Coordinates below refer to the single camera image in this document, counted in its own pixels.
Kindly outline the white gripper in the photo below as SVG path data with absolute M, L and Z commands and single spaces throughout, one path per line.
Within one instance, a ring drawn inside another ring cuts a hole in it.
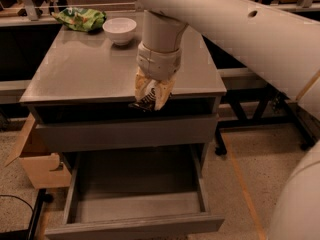
M 155 107 L 159 111 L 167 102 L 176 82 L 176 74 L 181 66 L 182 50 L 160 53 L 150 50 L 143 43 L 138 45 L 138 68 L 135 76 L 135 98 L 140 101 L 152 79 L 155 83 Z

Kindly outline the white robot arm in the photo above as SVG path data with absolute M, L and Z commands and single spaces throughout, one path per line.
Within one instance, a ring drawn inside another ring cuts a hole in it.
M 320 24 L 249 0 L 137 0 L 145 12 L 135 96 L 156 84 L 161 109 L 180 66 L 180 40 L 191 26 L 320 119 Z M 320 240 L 320 143 L 290 175 L 268 240 Z

